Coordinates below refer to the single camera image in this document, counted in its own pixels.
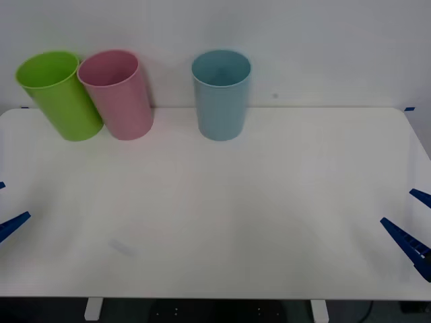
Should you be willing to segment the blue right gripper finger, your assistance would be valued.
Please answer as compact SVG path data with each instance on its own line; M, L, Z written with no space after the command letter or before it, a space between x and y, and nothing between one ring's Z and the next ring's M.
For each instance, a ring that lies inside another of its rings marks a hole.
M419 272L427 282L430 282L430 248L403 231L386 217L383 217L380 223L411 260L417 272Z
M424 203L428 208L431 208L431 195L417 189L411 189L410 195Z

